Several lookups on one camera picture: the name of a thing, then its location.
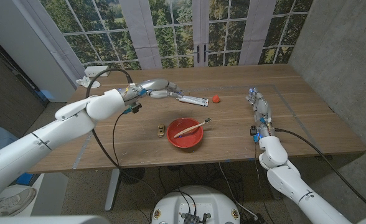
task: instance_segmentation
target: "window pane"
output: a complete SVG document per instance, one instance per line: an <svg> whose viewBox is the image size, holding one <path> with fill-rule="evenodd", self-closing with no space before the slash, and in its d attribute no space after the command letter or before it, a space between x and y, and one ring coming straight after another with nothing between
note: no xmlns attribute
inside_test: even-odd
<svg viewBox="0 0 366 224"><path fill-rule="evenodd" d="M138 59L129 31L110 33L110 38L121 60Z"/></svg>
<svg viewBox="0 0 366 224"><path fill-rule="evenodd" d="M82 31L65 0L40 0L40 3L42 3L61 33Z"/></svg>
<svg viewBox="0 0 366 224"><path fill-rule="evenodd" d="M156 38L159 54L164 56L175 55L175 41L173 39L173 29L171 27L156 28Z"/></svg>
<svg viewBox="0 0 366 224"><path fill-rule="evenodd" d="M70 44L81 63L98 61L95 51L84 35L68 35L65 40Z"/></svg>
<svg viewBox="0 0 366 224"><path fill-rule="evenodd" d="M174 23L192 22L191 0L172 0Z"/></svg>
<svg viewBox="0 0 366 224"><path fill-rule="evenodd" d="M282 45L294 45L301 33L303 24L305 23L307 15L291 15L285 30Z"/></svg>
<svg viewBox="0 0 366 224"><path fill-rule="evenodd" d="M161 58L162 68L177 68L176 58Z"/></svg>
<svg viewBox="0 0 366 224"><path fill-rule="evenodd" d="M88 34L88 37L102 60L118 60L107 34Z"/></svg>
<svg viewBox="0 0 366 224"><path fill-rule="evenodd" d="M272 64L275 59L275 53L277 48L263 49L260 55L259 64Z"/></svg>
<svg viewBox="0 0 366 224"><path fill-rule="evenodd" d="M123 66L125 70L140 70L140 63L139 62L124 62Z"/></svg>
<svg viewBox="0 0 366 224"><path fill-rule="evenodd" d="M240 61L240 54L241 52L226 53L226 65L238 65L238 62Z"/></svg>
<svg viewBox="0 0 366 224"><path fill-rule="evenodd" d="M277 0L276 7L274 7L273 15L286 14L289 13L294 0Z"/></svg>
<svg viewBox="0 0 366 224"><path fill-rule="evenodd" d="M246 21L233 21L228 23L227 50L241 50Z"/></svg>
<svg viewBox="0 0 366 224"><path fill-rule="evenodd" d="M230 18L247 18L249 7L249 0L232 0L232 5L230 7Z"/></svg>
<svg viewBox="0 0 366 224"><path fill-rule="evenodd" d="M193 52L193 27L180 26L175 27L177 54L187 55Z"/></svg>
<svg viewBox="0 0 366 224"><path fill-rule="evenodd" d="M104 30L91 0L69 0L85 31Z"/></svg>
<svg viewBox="0 0 366 224"><path fill-rule="evenodd" d="M313 0L296 0L294 12L308 12L312 6Z"/></svg>
<svg viewBox="0 0 366 224"><path fill-rule="evenodd" d="M223 54L208 55L208 66L223 66Z"/></svg>
<svg viewBox="0 0 366 224"><path fill-rule="evenodd" d="M119 0L96 0L96 5L108 30L128 28Z"/></svg>
<svg viewBox="0 0 366 224"><path fill-rule="evenodd" d="M120 63L105 63L108 65L108 68L122 68Z"/></svg>
<svg viewBox="0 0 366 224"><path fill-rule="evenodd" d="M280 47L276 58L276 63L288 63L289 57L293 52L293 47Z"/></svg>
<svg viewBox="0 0 366 224"><path fill-rule="evenodd" d="M192 68L194 67L194 56L193 57L179 57L180 68Z"/></svg>
<svg viewBox="0 0 366 224"><path fill-rule="evenodd" d="M154 26L172 24L168 0L149 0Z"/></svg>
<svg viewBox="0 0 366 224"><path fill-rule="evenodd" d="M264 47L278 45L287 17L288 16L275 17L271 19L268 35L266 36L265 43L263 44Z"/></svg>
<svg viewBox="0 0 366 224"><path fill-rule="evenodd" d="M228 0L210 0L209 20L227 19Z"/></svg>
<svg viewBox="0 0 366 224"><path fill-rule="evenodd" d="M226 22L209 24L209 50L216 52L225 49Z"/></svg>

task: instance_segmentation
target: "toothbrush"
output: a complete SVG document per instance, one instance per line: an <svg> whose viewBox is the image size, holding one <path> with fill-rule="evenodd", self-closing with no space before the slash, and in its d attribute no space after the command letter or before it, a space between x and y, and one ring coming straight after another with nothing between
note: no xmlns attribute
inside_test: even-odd
<svg viewBox="0 0 366 224"><path fill-rule="evenodd" d="M206 123L208 123L208 122L210 122L210 121L211 121L211 120L210 120L210 118L207 118L207 119L205 119L205 121L204 121L203 123L200 123L200 124L197 124L197 125L191 126L191 127L189 127L189 128L186 128L185 130L183 130L183 131L181 131L181 132L177 133L177 134L174 136L174 138L177 138L177 137L179 137L180 135L182 135L182 134L184 134L184 133L186 133L186 132L188 132L188 131L191 131L191 130L193 130L194 128L198 128L199 126L201 126L201 125L203 125L203 124L206 124Z"/></svg>

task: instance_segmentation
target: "toothpaste tube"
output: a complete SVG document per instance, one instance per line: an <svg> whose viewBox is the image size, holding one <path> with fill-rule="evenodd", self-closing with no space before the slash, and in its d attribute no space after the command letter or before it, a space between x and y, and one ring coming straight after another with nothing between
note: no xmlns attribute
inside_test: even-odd
<svg viewBox="0 0 366 224"><path fill-rule="evenodd" d="M200 106L208 106L208 99L204 99L204 98L198 98L198 97L193 97L193 96L183 96L182 98L179 98L178 100L179 100L179 102L192 103L192 104L200 105Z"/></svg>

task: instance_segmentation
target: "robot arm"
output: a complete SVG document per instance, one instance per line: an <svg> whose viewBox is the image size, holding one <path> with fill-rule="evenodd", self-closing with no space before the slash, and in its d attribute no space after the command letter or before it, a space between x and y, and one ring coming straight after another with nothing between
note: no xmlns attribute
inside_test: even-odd
<svg viewBox="0 0 366 224"><path fill-rule="evenodd" d="M59 109L56 120L0 149L0 193L16 178L46 157L52 150L80 137L95 127L93 120L103 120L115 113L138 112L137 100L181 96L181 89L164 79L129 84L124 90L106 91Z"/></svg>
<svg viewBox="0 0 366 224"><path fill-rule="evenodd" d="M287 152L274 134L271 108L263 95L254 88L246 98L255 112L259 147L264 151L259 155L259 162L268 171L269 183L295 202L313 223L350 223L302 180L298 169L288 160Z"/></svg>

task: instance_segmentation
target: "door handle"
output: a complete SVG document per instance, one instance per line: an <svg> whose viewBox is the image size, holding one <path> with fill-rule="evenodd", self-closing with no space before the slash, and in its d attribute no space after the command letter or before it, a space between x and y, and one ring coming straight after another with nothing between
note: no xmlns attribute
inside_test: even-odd
<svg viewBox="0 0 366 224"><path fill-rule="evenodd" d="M194 52L194 53L197 53L197 63L200 63L200 46L197 45L197 52Z"/></svg>
<svg viewBox="0 0 366 224"><path fill-rule="evenodd" d="M204 62L206 61L207 59L207 45L204 44Z"/></svg>

